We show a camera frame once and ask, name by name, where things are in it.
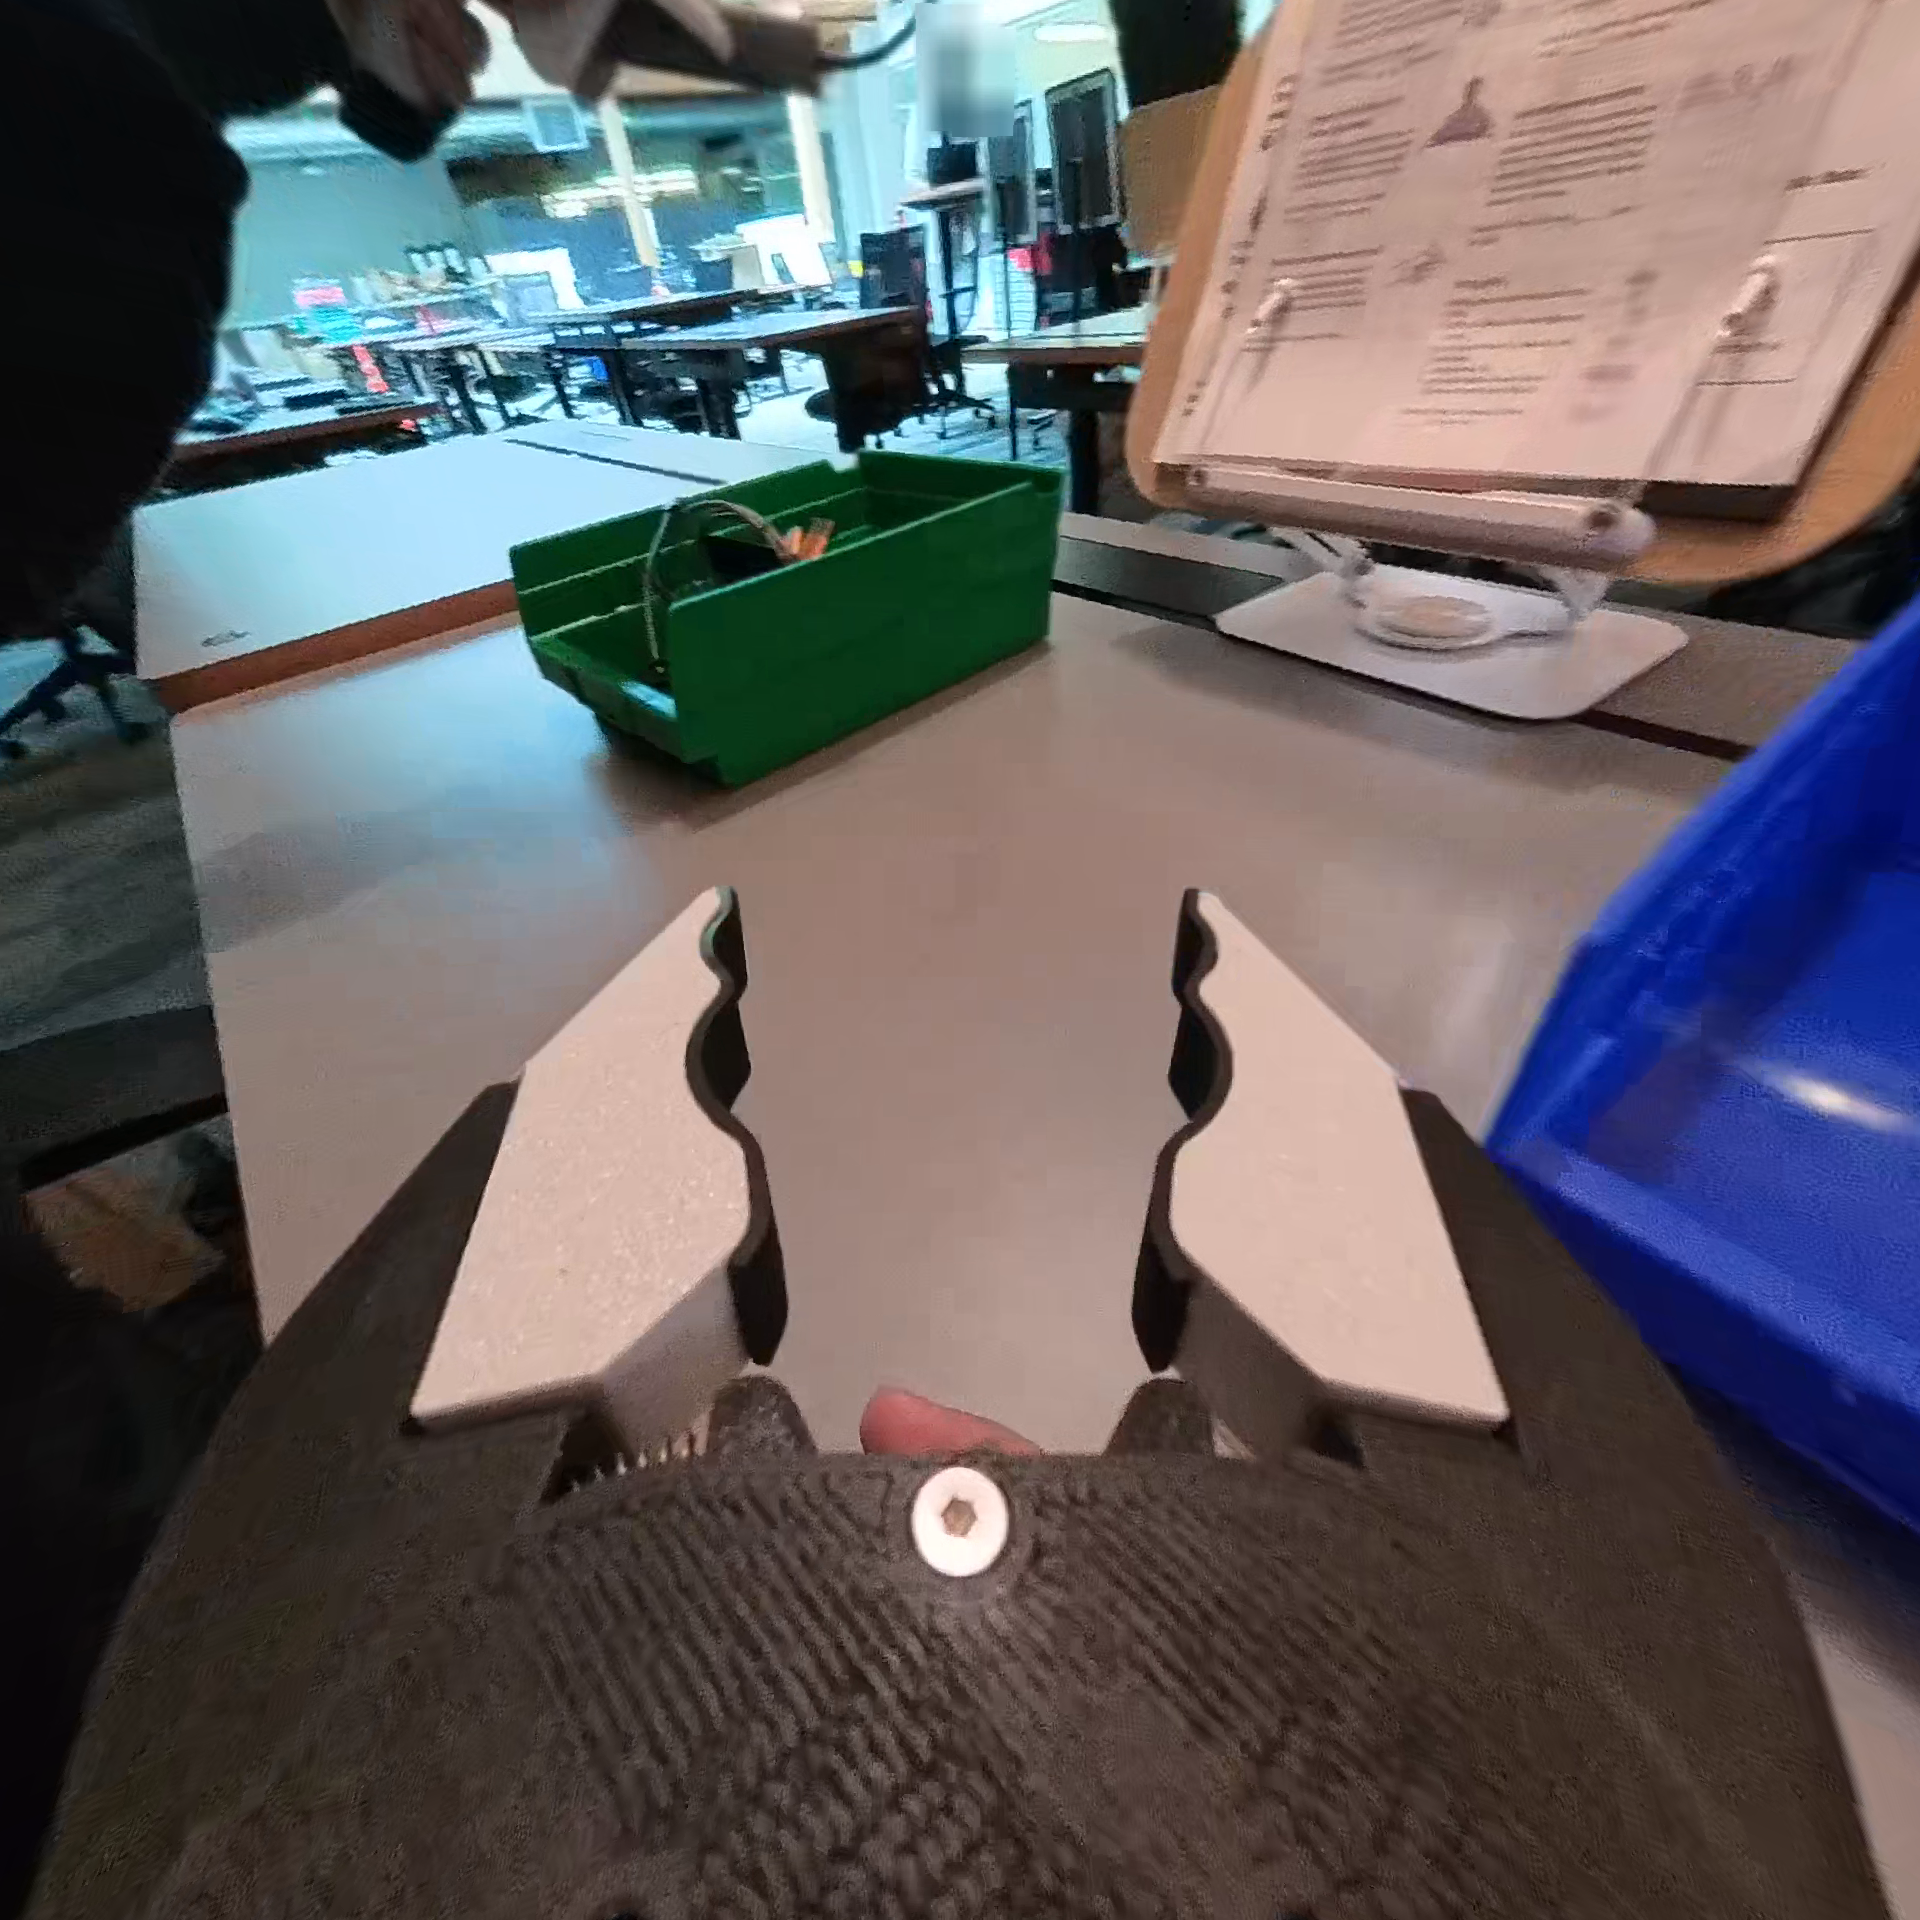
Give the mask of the wooden document stand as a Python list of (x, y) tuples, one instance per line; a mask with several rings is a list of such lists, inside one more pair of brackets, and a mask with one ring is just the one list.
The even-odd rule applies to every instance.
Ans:
[(1812, 464), (1772, 500), (1643, 486), (1390, 486), (1299, 471), (1219, 478), (1159, 464), (1198, 296), (1194, 261), (1259, 92), (1259, 43), (1236, 60), (1211, 112), (1127, 427), (1142, 493), (1259, 524), (1307, 556), (1303, 581), (1219, 619), (1230, 637), (1493, 717), (1555, 723), (1687, 647), (1667, 618), (1613, 606), (1613, 588), (1725, 588), (1781, 574), (1850, 536), (1914, 478), (1915, 261)]

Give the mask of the green plastic bin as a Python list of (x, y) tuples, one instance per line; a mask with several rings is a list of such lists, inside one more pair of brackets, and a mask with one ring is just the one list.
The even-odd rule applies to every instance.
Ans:
[[(512, 551), (535, 670), (624, 742), (740, 788), (1050, 635), (1068, 482), (1031, 464), (867, 450), (679, 495)], [(679, 598), (668, 685), (642, 677), (640, 563), (660, 510), (732, 495), (820, 559)]]

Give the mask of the blue plastic bin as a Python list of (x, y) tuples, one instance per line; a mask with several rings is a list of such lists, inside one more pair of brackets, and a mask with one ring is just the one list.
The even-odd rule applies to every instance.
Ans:
[(1486, 1148), (1679, 1375), (1917, 1525), (1917, 606), (1573, 949)]

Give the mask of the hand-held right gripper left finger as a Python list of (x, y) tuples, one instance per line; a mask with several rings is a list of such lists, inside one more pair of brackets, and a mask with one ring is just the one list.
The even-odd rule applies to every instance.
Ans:
[(677, 1442), (776, 1356), (784, 1255), (759, 1141), (739, 895), (680, 910), (519, 1072), (412, 1419), (584, 1412)]

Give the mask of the person's left forearm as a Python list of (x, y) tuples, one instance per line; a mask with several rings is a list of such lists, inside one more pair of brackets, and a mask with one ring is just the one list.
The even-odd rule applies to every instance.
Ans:
[(7, 637), (74, 597), (207, 391), (250, 191), (226, 125), (335, 90), (418, 160), (487, 60), (467, 4), (2, 4)]

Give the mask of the printed instruction sheet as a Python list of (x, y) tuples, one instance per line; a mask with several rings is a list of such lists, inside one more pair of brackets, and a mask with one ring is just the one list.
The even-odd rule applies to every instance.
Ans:
[(1915, 3), (1275, 4), (1159, 464), (1795, 490), (1915, 261), (1915, 34)]

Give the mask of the dark background table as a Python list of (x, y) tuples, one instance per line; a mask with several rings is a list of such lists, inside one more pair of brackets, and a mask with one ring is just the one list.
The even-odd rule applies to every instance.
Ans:
[(739, 442), (736, 396), (760, 364), (811, 356), (828, 382), (838, 450), (861, 450), (931, 408), (927, 324), (914, 307), (787, 310), (644, 331), (624, 355), (691, 382), (702, 427)]

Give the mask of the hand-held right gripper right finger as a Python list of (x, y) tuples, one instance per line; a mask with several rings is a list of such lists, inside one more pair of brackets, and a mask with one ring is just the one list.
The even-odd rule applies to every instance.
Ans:
[(1167, 1085), (1133, 1282), (1154, 1375), (1230, 1448), (1358, 1423), (1494, 1440), (1508, 1402), (1397, 1070), (1208, 888), (1181, 898)]

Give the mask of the person's right hand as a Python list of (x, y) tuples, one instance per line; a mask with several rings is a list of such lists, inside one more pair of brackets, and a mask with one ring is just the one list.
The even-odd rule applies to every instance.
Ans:
[(869, 1455), (960, 1455), (994, 1451), (1035, 1455), (1039, 1446), (1005, 1423), (896, 1384), (875, 1390), (860, 1412), (856, 1440)]

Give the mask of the grey wire harness orange connectors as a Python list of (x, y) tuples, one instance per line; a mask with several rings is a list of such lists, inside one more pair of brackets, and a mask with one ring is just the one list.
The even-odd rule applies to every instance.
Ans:
[(679, 598), (702, 597), (708, 592), (720, 592), (725, 588), (744, 586), (734, 582), (712, 588), (712, 581), (708, 576), (708, 567), (699, 549), (699, 536), (703, 533), (717, 533), (725, 525), (780, 530), (782, 534), (792, 536), (795, 549), (805, 556), (805, 563), (820, 559), (828, 554), (834, 533), (829, 518), (810, 518), (799, 525), (782, 528), (772, 518), (749, 508), (744, 500), (732, 495), (698, 495), (692, 500), (660, 510), (640, 563), (640, 621), (647, 656), (642, 677), (658, 688), (668, 685), (664, 627), (672, 606), (677, 606)]

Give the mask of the pale table with wooden edge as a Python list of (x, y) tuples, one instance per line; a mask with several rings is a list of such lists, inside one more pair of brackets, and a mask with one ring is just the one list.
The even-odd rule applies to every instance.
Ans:
[(515, 612), (512, 551), (822, 458), (526, 424), (135, 516), (135, 667), (168, 714)]

